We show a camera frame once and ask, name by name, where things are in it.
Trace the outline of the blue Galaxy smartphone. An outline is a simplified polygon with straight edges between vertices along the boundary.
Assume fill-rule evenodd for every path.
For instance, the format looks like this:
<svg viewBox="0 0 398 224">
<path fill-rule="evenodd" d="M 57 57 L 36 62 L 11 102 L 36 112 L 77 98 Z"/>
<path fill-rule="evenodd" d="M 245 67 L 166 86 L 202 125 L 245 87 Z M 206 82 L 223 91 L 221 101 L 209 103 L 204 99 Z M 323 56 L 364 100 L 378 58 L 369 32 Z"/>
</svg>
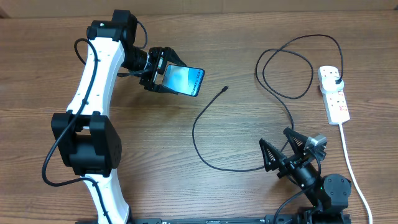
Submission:
<svg viewBox="0 0 398 224">
<path fill-rule="evenodd" d="M 162 86 L 184 95 L 196 97 L 205 76 L 204 69 L 168 65 Z"/>
</svg>

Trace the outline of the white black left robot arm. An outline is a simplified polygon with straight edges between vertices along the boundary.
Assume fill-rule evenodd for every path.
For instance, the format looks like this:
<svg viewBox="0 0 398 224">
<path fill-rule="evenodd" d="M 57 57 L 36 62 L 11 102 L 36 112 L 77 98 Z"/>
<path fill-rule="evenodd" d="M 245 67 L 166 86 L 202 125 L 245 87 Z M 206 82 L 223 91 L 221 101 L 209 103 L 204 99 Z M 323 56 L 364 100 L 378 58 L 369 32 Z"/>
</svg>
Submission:
<svg viewBox="0 0 398 224">
<path fill-rule="evenodd" d="M 148 52 L 134 45 L 141 24 L 128 10 L 114 10 L 110 21 L 94 20 L 86 37 L 76 44 L 88 45 L 85 68 L 74 98 L 66 112 L 55 113 L 51 127 L 55 142 L 42 166 L 42 178 L 52 187 L 84 182 L 98 212 L 97 223 L 133 223 L 132 212 L 121 191 L 117 168 L 122 145 L 109 119 L 110 102 L 120 68 L 139 77 L 140 85 L 158 93 L 176 90 L 155 83 L 166 72 L 166 64 L 186 66 L 174 49 L 153 47 Z M 73 169 L 76 179 L 55 183 L 46 170 L 50 158 L 59 151 L 63 163 Z"/>
</svg>

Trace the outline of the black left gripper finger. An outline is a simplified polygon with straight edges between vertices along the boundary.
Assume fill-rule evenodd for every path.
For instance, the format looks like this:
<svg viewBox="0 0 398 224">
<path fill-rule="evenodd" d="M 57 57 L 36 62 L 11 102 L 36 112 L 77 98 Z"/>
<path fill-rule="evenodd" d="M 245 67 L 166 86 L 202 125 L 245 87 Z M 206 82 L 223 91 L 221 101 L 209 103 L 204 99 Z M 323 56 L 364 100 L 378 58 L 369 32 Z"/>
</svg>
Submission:
<svg viewBox="0 0 398 224">
<path fill-rule="evenodd" d="M 154 91 L 157 93 L 171 93 L 171 94 L 175 94 L 175 95 L 178 94 L 177 91 L 174 91 L 170 88 L 167 88 L 166 86 L 158 85 L 158 84 L 154 85 Z"/>
<path fill-rule="evenodd" d="M 165 59 L 168 62 L 174 63 L 178 66 L 186 67 L 187 65 L 180 59 L 176 51 L 170 47 L 165 48 Z"/>
</svg>

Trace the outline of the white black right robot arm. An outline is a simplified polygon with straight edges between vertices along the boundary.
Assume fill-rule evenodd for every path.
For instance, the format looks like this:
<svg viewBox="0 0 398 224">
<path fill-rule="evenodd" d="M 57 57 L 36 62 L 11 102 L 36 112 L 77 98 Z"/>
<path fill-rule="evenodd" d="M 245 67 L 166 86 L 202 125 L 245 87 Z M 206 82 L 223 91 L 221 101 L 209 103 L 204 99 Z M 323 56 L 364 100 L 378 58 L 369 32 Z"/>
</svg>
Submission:
<svg viewBox="0 0 398 224">
<path fill-rule="evenodd" d="M 278 178 L 286 177 L 300 187 L 300 192 L 286 200 L 273 215 L 266 215 L 266 223 L 351 223 L 343 210 L 349 205 L 351 181 L 340 174 L 322 176 L 321 161 L 326 157 L 327 138 L 304 136 L 291 128 L 283 133 L 294 154 L 287 157 L 270 142 L 260 139 L 264 168 L 277 170 Z M 283 215 L 281 210 L 291 201 L 305 195 L 312 204 L 300 207 L 295 214 Z"/>
</svg>

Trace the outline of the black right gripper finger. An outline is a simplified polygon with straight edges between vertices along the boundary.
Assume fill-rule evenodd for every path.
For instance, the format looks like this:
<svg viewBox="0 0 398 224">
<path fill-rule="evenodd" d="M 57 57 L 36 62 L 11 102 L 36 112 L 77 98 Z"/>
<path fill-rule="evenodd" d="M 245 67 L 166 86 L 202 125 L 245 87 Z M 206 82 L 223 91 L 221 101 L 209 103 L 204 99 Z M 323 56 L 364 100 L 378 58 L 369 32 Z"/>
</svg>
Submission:
<svg viewBox="0 0 398 224">
<path fill-rule="evenodd" d="M 304 155 L 306 142 L 308 140 L 308 136 L 304 136 L 291 128 L 285 128 L 283 133 L 285 134 L 290 146 L 295 155 Z"/>
<path fill-rule="evenodd" d="M 286 156 L 264 139 L 259 140 L 259 145 L 261 148 L 266 172 L 278 169 L 282 165 L 282 162 L 286 159 Z"/>
</svg>

